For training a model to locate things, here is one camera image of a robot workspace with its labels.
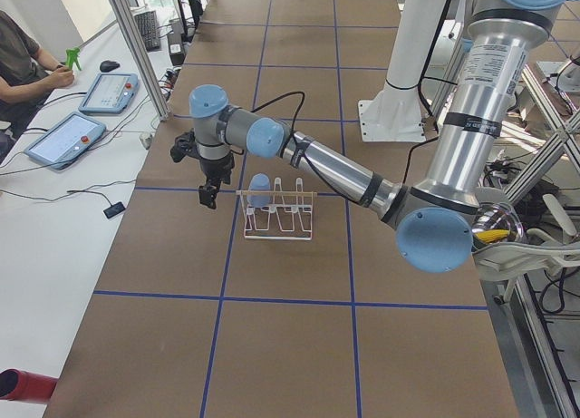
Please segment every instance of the green clamp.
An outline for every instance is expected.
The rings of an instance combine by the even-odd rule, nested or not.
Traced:
[[[73,64],[76,64],[76,67],[81,71],[81,65],[79,64],[79,52],[81,50],[79,48],[67,49],[66,50],[66,67],[69,69],[73,69]]]

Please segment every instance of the computer mouse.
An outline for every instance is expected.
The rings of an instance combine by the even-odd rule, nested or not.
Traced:
[[[110,72],[114,71],[119,66],[121,65],[118,64],[117,62],[114,62],[113,60],[105,60],[104,62],[101,63],[99,69],[101,69],[101,72]]]

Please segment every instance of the tablet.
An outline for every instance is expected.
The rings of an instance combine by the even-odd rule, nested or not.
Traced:
[[[24,153],[41,164],[61,170],[86,152],[102,136],[105,128],[104,123],[73,112],[36,139]]]
[[[135,73],[99,73],[79,106],[84,114],[120,114],[135,95]]]

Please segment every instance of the red cylinder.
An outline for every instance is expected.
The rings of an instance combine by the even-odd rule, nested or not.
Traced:
[[[58,379],[21,370],[0,373],[0,400],[48,404]]]

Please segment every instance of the white wire rack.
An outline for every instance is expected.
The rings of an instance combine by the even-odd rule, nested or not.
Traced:
[[[275,178],[273,190],[238,190],[236,194],[244,211],[245,238],[312,239],[316,193],[304,191],[302,178],[296,178],[294,191],[283,191],[282,180]],[[249,196],[269,196],[271,202],[255,208],[248,200]]]

